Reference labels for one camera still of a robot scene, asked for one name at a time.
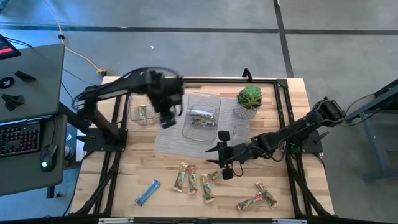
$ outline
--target wooden tabletop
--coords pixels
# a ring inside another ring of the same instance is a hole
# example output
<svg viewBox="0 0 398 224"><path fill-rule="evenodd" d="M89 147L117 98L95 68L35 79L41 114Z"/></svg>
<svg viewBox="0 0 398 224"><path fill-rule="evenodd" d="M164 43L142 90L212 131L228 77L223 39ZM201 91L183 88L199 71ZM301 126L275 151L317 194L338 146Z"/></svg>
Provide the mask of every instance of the wooden tabletop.
<svg viewBox="0 0 398 224"><path fill-rule="evenodd" d="M111 82L117 77L105 77L103 83ZM289 93L295 119L305 116L310 107L301 78L288 78ZM204 92L234 98L245 84L197 83L195 88L186 89L191 92ZM250 120L251 128L262 132L277 131L279 119L273 86L259 85L263 93L263 105L255 118ZM280 91L283 108L285 101ZM134 104L150 105L146 96L133 95ZM115 99L98 103L98 109L111 120ZM121 119L123 104L119 112ZM291 218L294 216L289 181L285 162L270 163L270 160L257 159L243 165L244 175L231 180L216 180L211 183L215 200L206 204L203 199L203 188L198 178L199 191L188 194L188 178L184 179L183 192L173 190L178 168L181 162L196 165L197 177L217 170L216 164L210 164L203 158L187 157L175 154L155 152L155 139L159 125L141 126L127 119L129 136L126 151L122 154L116 183L114 202L111 215L113 217L245 217L245 218ZM103 163L103 152L94 152L87 157L81 166L80 175L73 199L71 212L77 211L89 199L97 187ZM303 155L303 164L309 189L323 205L333 213L330 193L325 171L321 162L311 154ZM161 186L150 196L144 206L140 207L135 199L142 194L154 179L160 180ZM236 204L256 193L255 181L262 179L279 203L279 207L271 210L265 202L258 202L243 212L236 209ZM101 211L106 204L108 186L104 190ZM304 211L301 191L298 190L300 208Z"/></svg>

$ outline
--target computer mouse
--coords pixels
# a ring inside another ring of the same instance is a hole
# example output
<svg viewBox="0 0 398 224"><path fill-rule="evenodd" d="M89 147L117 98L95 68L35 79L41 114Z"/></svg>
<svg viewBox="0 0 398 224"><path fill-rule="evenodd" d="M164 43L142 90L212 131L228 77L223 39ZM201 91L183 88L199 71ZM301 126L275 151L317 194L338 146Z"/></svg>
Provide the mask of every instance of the computer mouse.
<svg viewBox="0 0 398 224"><path fill-rule="evenodd" d="M48 144L40 153L40 168L43 172L50 172L57 165L57 148L55 144Z"/></svg>

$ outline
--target keyboard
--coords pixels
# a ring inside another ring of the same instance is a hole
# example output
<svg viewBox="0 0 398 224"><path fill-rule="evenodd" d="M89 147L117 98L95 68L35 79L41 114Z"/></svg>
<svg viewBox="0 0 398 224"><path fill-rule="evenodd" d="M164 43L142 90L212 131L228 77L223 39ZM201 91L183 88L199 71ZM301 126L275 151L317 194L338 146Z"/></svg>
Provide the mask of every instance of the keyboard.
<svg viewBox="0 0 398 224"><path fill-rule="evenodd" d="M0 126L0 158L40 151L40 121Z"/></svg>

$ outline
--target gray floor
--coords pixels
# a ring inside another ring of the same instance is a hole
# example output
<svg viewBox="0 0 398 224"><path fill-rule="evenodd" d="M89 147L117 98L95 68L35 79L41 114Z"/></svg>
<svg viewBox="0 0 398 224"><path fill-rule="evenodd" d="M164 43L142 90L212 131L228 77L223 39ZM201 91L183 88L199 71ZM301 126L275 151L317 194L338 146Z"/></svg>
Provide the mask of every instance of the gray floor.
<svg viewBox="0 0 398 224"><path fill-rule="evenodd" d="M277 28L271 0L84 0L50 1L62 24L117 27ZM394 0L280 0L286 29L396 30ZM0 24L54 24L41 0L10 0ZM32 45L58 42L57 32L0 30ZM256 77L286 77L278 34L66 32L69 46L92 58L110 75L145 65L163 65L189 76L238 77L247 67ZM324 96L346 108L397 78L398 36L287 35L295 77L305 79L310 103ZM65 54L64 68L88 82L101 77L84 60ZM73 96L83 83L67 73L64 84ZM61 100L71 99L62 90ZM394 117L375 115L381 147L394 147ZM374 159L361 125L333 129L323 140L326 174L337 215L397 222L398 178L366 184ZM63 198L45 199L45 189L0 198L0 219L61 215L72 196L77 170L67 171L57 190ZM23 208L24 213L15 207Z"/></svg>

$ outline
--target white cable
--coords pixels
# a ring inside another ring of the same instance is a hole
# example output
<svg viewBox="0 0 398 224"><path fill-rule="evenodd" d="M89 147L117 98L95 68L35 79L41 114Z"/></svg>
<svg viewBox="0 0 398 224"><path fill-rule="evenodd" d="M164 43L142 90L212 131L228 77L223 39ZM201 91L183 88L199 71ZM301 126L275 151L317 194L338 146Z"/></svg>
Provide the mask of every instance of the white cable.
<svg viewBox="0 0 398 224"><path fill-rule="evenodd" d="M56 21L57 24L58 24L58 28L59 28L59 30L60 30L60 34L63 35L62 29L61 29L61 25L60 25L60 23L59 23L59 21L58 21L58 17L57 17L57 15L55 14L54 10L52 10L51 6L48 4L48 2L47 2L46 0L43 0L43 2L44 2L44 3L47 5L47 7L51 10L51 13L52 13L52 15L53 15L54 18L55 18L55 21ZM65 48L66 48L69 52L71 52L71 53L73 53L73 54L75 54L75 55L77 55L77 56L79 56L79 57L85 59L87 62L89 62L90 64L92 64L92 65L95 67L95 69L97 69L97 74L98 74L98 75L101 75L102 73L107 72L106 69L98 68L98 67L94 64L94 62L92 62L92 61L91 61L89 58L87 58L86 56L84 56L84 55L82 55L82 54L79 54L78 52L76 52L76 51L70 49L70 48L64 43L64 41L63 41L62 38L60 38L60 40L61 40L62 44L65 46Z"/></svg>

